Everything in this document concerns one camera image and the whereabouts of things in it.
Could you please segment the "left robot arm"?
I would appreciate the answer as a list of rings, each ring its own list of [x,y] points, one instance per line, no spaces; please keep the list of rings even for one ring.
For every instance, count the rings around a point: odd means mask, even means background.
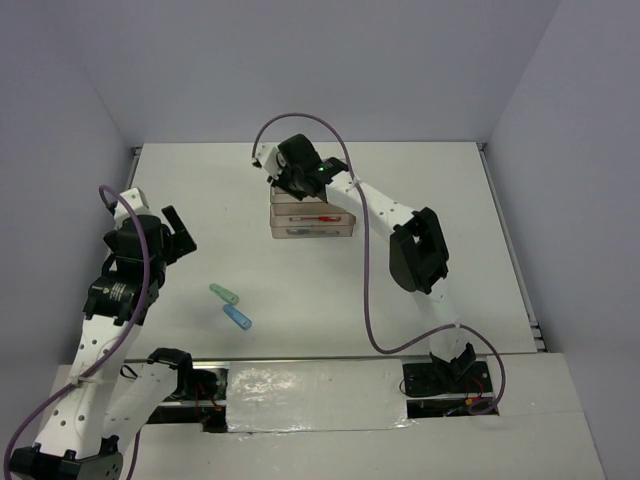
[[[198,388],[189,353],[154,350],[120,395],[126,357],[166,281],[166,269],[197,248],[173,206],[152,213],[144,192],[107,185],[114,226],[109,254],[89,286],[81,336],[66,383],[30,413],[6,447],[6,479],[129,479],[143,427],[168,398]]]

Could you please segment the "near clear drawer container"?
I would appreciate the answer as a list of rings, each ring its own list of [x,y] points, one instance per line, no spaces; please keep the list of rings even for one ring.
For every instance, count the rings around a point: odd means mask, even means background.
[[[317,215],[340,215],[340,222],[290,222],[288,218],[291,216],[317,216]],[[269,225],[271,234],[274,239],[302,239],[302,238],[332,238],[332,237],[351,237],[356,224],[355,216],[339,207],[326,205],[271,205],[269,215]],[[287,228],[323,228],[337,229],[341,232],[339,236],[290,236],[285,230]]]

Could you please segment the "red gel pen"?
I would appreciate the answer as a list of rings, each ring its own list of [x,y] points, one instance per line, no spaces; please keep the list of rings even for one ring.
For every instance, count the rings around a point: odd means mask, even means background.
[[[340,215],[317,215],[317,216],[291,216],[288,218],[290,222],[340,222],[342,216]]]

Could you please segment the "clear drawer container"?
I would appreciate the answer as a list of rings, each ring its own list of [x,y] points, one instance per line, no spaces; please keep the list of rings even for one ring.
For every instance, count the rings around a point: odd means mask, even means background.
[[[340,222],[290,222],[288,218],[291,216],[317,216],[317,215],[340,215]],[[302,238],[332,238],[332,237],[351,237],[356,224],[355,216],[339,207],[326,205],[271,205],[269,215],[269,225],[271,234],[274,239],[302,239]],[[339,236],[290,236],[285,230],[287,228],[323,228],[337,229],[341,232]]]
[[[303,199],[297,199],[286,191],[274,187],[270,189],[271,205],[326,205],[321,198],[306,196]]]

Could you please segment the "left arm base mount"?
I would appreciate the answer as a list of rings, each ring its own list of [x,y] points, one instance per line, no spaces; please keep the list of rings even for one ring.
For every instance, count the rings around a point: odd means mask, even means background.
[[[149,425],[191,425],[205,433],[226,433],[227,368],[195,368],[192,389],[167,397],[151,414]]]

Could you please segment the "middle clear drawer container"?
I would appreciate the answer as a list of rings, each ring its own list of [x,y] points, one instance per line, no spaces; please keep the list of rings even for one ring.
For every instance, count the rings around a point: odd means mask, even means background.
[[[326,205],[321,198],[306,196],[303,199],[297,199],[286,191],[274,187],[270,189],[271,205]]]

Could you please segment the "blue correction tape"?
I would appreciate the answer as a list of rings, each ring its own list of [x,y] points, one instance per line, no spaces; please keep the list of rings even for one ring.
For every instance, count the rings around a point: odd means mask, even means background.
[[[252,321],[234,305],[225,304],[223,311],[242,330],[247,331],[252,327]]]

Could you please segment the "blue gel pen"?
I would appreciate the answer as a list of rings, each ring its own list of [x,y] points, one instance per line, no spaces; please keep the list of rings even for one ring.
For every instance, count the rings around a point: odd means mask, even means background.
[[[337,229],[323,228],[287,228],[285,232],[287,235],[299,237],[339,236],[341,234],[341,232]]]

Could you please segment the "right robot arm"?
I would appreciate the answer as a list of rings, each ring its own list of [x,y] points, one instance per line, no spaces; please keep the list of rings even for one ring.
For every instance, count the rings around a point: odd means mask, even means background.
[[[366,241],[373,233],[386,240],[395,284],[411,293],[423,314],[433,315],[436,322],[418,337],[440,338],[429,354],[436,383],[446,391],[460,389],[469,380],[476,353],[458,332],[446,285],[449,251],[437,214],[428,207],[416,211],[395,202],[358,180],[350,157],[323,159],[302,134],[252,156],[253,166],[266,171],[270,186],[297,201],[313,198],[359,215]]]

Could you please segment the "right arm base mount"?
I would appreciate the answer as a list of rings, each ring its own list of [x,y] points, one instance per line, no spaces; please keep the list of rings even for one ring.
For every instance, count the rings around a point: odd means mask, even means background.
[[[402,364],[400,392],[407,398],[411,418],[496,415],[506,387],[506,368],[496,356],[500,377],[494,381],[486,359],[468,343],[451,361],[431,355],[428,360]]]

